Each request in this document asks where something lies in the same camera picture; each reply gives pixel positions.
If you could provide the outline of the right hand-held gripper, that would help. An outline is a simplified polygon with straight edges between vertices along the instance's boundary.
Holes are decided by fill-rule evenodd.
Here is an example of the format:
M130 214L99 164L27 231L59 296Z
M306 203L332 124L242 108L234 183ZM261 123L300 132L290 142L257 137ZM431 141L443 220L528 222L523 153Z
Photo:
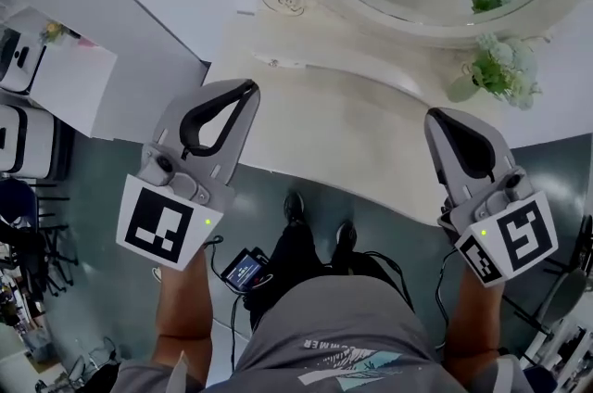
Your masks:
M548 199L525 170L515 167L495 181L514 165L495 127L464 111L430 108L424 133L437 180L455 207L438 224L483 286L504 283L558 249Z

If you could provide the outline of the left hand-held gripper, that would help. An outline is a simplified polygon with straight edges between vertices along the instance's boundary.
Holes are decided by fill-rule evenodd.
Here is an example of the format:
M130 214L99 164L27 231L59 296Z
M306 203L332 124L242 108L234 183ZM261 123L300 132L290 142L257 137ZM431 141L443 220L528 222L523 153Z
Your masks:
M208 83L170 102L154 132L159 145L143 145L140 170L126 177L118 245L174 270L186 268L233 203L229 182L259 102L252 80ZM215 142L202 143L203 127L227 107L233 110Z

